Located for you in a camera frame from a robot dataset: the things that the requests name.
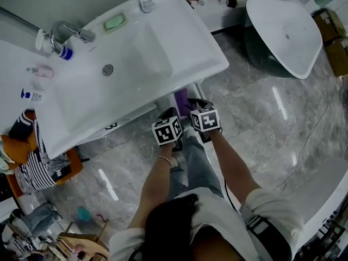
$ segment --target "green soap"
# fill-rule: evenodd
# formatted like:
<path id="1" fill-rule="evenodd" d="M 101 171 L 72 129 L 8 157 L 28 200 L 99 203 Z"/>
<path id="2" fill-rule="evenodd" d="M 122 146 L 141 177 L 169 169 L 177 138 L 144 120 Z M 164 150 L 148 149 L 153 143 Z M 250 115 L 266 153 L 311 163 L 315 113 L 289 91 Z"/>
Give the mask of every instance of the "green soap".
<path id="1" fill-rule="evenodd" d="M 114 16 L 113 18 L 109 19 L 104 23 L 104 28 L 106 30 L 110 30 L 115 28 L 116 26 L 120 25 L 123 22 L 122 15 Z"/>

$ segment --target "chrome faucet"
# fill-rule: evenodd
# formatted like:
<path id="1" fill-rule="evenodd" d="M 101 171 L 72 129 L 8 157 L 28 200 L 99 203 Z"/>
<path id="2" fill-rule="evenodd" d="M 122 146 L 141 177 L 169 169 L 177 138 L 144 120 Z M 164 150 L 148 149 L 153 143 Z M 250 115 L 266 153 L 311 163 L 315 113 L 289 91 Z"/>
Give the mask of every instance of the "chrome faucet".
<path id="1" fill-rule="evenodd" d="M 87 30 L 84 29 L 77 29 L 74 26 L 72 26 L 71 24 L 65 22 L 65 21 L 57 21 L 50 33 L 49 33 L 49 40 L 51 42 L 51 46 L 53 48 L 53 51 L 56 52 L 56 54 L 60 54 L 61 53 L 61 48 L 57 45 L 57 41 L 55 39 L 55 35 L 57 33 L 58 28 L 62 26 L 66 29 L 68 29 L 69 31 L 71 31 L 73 33 L 73 35 L 77 38 L 79 38 L 80 40 L 82 40 L 85 44 L 87 42 L 93 42 L 95 39 L 95 34 L 92 32 L 89 32 Z"/>

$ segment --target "jeans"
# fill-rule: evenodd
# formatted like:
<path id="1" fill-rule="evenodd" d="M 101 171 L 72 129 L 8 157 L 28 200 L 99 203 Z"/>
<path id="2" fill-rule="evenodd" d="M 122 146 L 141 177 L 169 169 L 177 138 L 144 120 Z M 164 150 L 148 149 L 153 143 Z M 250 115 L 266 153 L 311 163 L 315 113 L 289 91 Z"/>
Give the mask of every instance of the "jeans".
<path id="1" fill-rule="evenodd" d="M 170 170 L 170 190 L 167 200 L 172 200 L 179 194 L 192 189 L 205 187 L 212 193 L 223 198 L 220 182 L 208 160 L 204 147 L 197 138 L 190 136 L 183 139 L 182 153 L 186 159 L 189 185 L 182 183 L 184 170 L 180 166 Z"/>
<path id="2" fill-rule="evenodd" d="M 46 202 L 29 215 L 21 218 L 21 220 L 28 226 L 30 232 L 34 237 L 40 236 L 44 231 L 47 231 L 49 226 L 59 218 L 59 214 L 54 210 L 53 204 Z"/>

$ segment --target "black and white cube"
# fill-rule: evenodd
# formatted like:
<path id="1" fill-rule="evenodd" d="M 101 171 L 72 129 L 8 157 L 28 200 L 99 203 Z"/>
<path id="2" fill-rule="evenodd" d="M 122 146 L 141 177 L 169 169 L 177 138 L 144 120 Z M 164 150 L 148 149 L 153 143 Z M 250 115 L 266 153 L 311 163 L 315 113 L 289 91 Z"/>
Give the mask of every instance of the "black and white cube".
<path id="1" fill-rule="evenodd" d="M 191 118 L 193 127 L 200 132 L 220 128 L 219 113 L 214 107 L 193 110 Z"/>
<path id="2" fill-rule="evenodd" d="M 177 141 L 183 133 L 178 116 L 153 123 L 152 132 L 159 146 Z"/>

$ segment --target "gray marble floor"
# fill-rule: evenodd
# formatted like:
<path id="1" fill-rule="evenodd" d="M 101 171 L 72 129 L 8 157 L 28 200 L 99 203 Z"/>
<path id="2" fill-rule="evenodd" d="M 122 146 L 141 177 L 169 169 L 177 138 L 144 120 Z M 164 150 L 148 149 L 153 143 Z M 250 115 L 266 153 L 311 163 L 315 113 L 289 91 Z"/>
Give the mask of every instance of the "gray marble floor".
<path id="1" fill-rule="evenodd" d="M 317 173 L 326 157 L 345 157 L 348 113 L 339 97 L 343 82 L 333 75 L 324 50 L 307 79 L 279 79 L 249 63 L 238 30 L 214 38 L 229 68 L 204 80 L 202 88 L 219 110 L 223 134 L 261 186 L 290 195 Z M 75 221 L 84 233 L 97 233 L 102 220 L 96 214 L 103 215 L 111 220 L 103 238 L 106 243 L 127 227 L 158 151 L 150 131 L 158 114 L 154 110 L 103 139 L 80 146 L 91 158 L 83 171 L 66 184 L 42 192 L 64 219 Z M 223 183 L 214 149 L 207 154 Z M 90 211 L 92 222 L 79 221 L 79 206 Z"/>

